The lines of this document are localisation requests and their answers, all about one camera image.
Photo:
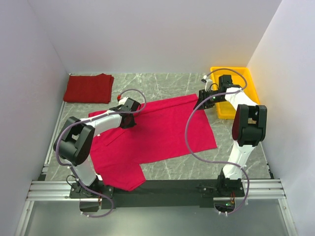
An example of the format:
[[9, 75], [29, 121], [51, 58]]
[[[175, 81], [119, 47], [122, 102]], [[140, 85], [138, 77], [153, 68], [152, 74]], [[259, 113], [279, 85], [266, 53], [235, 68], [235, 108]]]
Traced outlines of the pink t shirt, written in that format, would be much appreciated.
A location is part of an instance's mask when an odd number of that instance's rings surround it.
[[132, 191], [146, 179], [142, 164], [217, 147], [196, 94], [149, 102], [132, 128], [115, 128], [93, 139], [91, 158], [104, 184]]

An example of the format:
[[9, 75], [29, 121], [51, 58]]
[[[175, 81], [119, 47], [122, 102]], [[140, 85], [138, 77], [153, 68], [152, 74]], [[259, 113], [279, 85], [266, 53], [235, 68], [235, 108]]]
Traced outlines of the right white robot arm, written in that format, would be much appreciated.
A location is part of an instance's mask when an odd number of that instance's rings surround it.
[[230, 103], [236, 111], [232, 125], [232, 151], [218, 176], [216, 187], [212, 188], [220, 196], [227, 196], [243, 190], [242, 169], [251, 152], [265, 138], [267, 108], [251, 100], [240, 85], [233, 84], [231, 75], [219, 77], [217, 90], [200, 90], [194, 109], [205, 110], [220, 102]]

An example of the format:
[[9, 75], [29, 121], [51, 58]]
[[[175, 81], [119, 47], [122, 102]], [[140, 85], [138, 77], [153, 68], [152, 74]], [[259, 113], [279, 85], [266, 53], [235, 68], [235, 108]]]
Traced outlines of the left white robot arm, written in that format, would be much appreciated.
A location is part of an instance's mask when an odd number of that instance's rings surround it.
[[140, 108], [139, 102], [124, 97], [117, 107], [99, 115], [83, 119], [70, 117], [66, 120], [53, 149], [59, 163], [70, 167], [82, 183], [81, 192], [86, 197], [91, 198], [98, 193], [98, 177], [88, 161], [94, 137], [111, 129], [134, 127], [133, 114]]

